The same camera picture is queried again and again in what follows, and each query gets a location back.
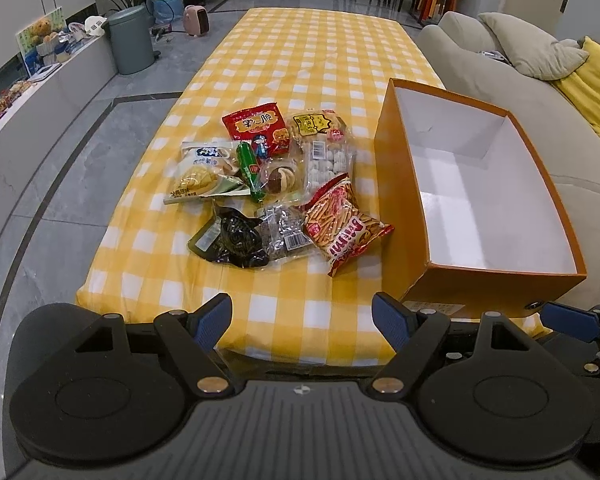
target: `open cardboard box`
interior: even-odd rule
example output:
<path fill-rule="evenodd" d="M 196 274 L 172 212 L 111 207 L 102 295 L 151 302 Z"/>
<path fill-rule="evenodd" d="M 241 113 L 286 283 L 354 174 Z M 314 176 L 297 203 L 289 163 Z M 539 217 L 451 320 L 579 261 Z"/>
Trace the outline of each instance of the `open cardboard box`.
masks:
<path fill-rule="evenodd" d="M 454 317 L 525 317 L 586 278 L 555 186 L 510 112 L 391 79 L 374 147 L 380 218 L 395 227 L 382 290 L 394 298 Z"/>

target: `red snack bag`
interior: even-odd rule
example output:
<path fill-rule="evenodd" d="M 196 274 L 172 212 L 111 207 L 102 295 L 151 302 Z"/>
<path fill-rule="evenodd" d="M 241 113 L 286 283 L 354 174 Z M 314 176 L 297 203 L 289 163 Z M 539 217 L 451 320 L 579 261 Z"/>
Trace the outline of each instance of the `red snack bag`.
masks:
<path fill-rule="evenodd" d="M 248 140 L 260 160 L 289 151 L 289 132 L 276 103 L 245 108 L 222 118 L 233 140 Z"/>
<path fill-rule="evenodd" d="M 347 260 L 366 251 L 373 240 L 394 230 L 392 225 L 360 211 L 347 173 L 322 186 L 300 209 L 309 238 L 329 260 L 329 276 Z"/>

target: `yellow checkered tablecloth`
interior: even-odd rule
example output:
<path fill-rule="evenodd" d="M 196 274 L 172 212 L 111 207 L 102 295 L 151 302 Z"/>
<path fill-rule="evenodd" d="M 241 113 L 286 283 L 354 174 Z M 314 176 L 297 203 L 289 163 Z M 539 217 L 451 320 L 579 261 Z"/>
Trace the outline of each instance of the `yellow checkered tablecloth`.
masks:
<path fill-rule="evenodd" d="M 113 213 L 78 304 L 149 322 L 174 308 L 193 311 L 226 292 L 234 318 L 222 348 L 330 365 L 388 361 L 393 351 L 370 307 L 381 290 L 379 243 L 334 278 L 320 254 L 255 270 L 212 264 L 187 249 L 210 218 L 210 203 L 165 206 L 162 199 L 183 140 L 227 139 L 222 116 L 275 101 L 283 114 L 321 107 L 344 118 L 357 147 L 356 194 L 361 208 L 376 216 L 373 135 L 390 77 L 442 86 L 396 22 L 330 10 L 247 12 L 155 134 Z M 254 211 L 248 199 L 224 203 L 247 215 Z"/>

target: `gray tile floor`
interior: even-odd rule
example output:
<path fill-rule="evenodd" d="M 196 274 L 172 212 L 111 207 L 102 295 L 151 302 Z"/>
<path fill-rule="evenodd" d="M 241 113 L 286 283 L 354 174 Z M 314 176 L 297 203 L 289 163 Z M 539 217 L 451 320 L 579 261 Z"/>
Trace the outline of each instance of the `gray tile floor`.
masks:
<path fill-rule="evenodd" d="M 162 56 L 151 67 L 129 76 L 115 76 L 78 115 L 23 193 L 0 237 L 0 295 L 21 241 L 30 241 L 10 290 L 6 288 L 0 317 L 0 479 L 17 463 L 5 467 L 4 456 L 17 456 L 8 418 L 3 428 L 6 365 L 13 334 L 20 321 L 42 304 L 74 302 L 109 218 L 148 143 L 174 104 L 173 92 L 182 92 L 213 49 L 252 7 L 306 7 L 369 14 L 398 21 L 415 38 L 420 30 L 397 2 L 384 6 L 378 0 L 209 0 L 210 33 L 203 38 L 171 34 L 157 43 Z M 152 98 L 149 94 L 158 94 Z M 138 102 L 120 98 L 147 96 Z M 105 111 L 109 115 L 94 129 Z M 44 202 L 56 176 L 76 146 L 91 130 L 55 194 Z M 42 218 L 34 221 L 36 212 Z"/>

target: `sofa cushion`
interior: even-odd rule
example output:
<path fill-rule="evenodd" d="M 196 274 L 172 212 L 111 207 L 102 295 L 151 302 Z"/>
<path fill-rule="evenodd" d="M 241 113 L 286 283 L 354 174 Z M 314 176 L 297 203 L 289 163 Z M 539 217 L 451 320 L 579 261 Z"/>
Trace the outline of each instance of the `sofa cushion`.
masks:
<path fill-rule="evenodd" d="M 600 194 L 557 184 L 587 266 L 587 279 L 572 288 L 561 303 L 589 310 L 600 304 Z"/>
<path fill-rule="evenodd" d="M 600 192 L 600 138 L 551 85 L 459 48 L 435 25 L 416 40 L 452 92 L 510 110 L 538 150 L 554 182 Z"/>
<path fill-rule="evenodd" d="M 484 23 L 479 22 L 471 16 L 458 14 L 457 12 L 446 12 L 438 23 L 454 42 L 465 50 L 471 52 L 490 52 L 497 50 L 504 54 L 498 38 L 493 31 Z"/>
<path fill-rule="evenodd" d="M 584 50 L 589 59 L 570 76 L 552 84 L 589 121 L 600 137 L 600 45 L 586 38 Z"/>
<path fill-rule="evenodd" d="M 478 17 L 493 31 L 504 53 L 522 75 L 543 81 L 561 79 L 589 57 L 585 50 L 561 43 L 551 34 L 515 16 L 484 12 Z"/>

